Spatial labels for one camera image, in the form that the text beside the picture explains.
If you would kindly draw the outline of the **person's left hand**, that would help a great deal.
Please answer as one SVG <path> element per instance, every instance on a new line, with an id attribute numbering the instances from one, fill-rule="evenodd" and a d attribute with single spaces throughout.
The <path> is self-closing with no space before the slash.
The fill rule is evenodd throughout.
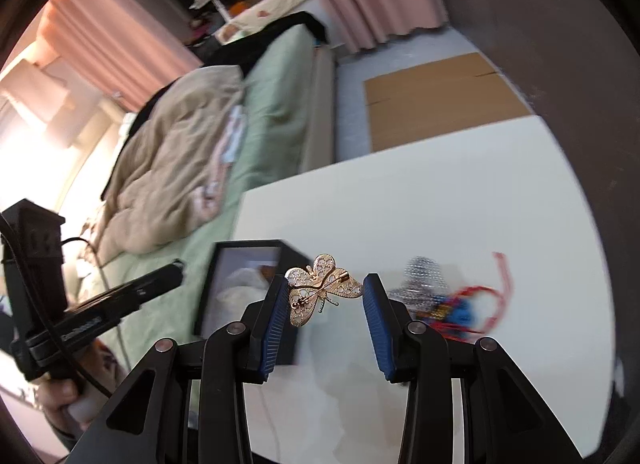
<path id="1" fill-rule="evenodd" d="M 109 392 L 126 376 L 110 348 L 96 339 L 78 358 L 80 365 Z M 37 401 L 62 444 L 70 450 L 105 406 L 107 398 L 90 384 L 82 392 L 73 380 L 41 380 Z"/>

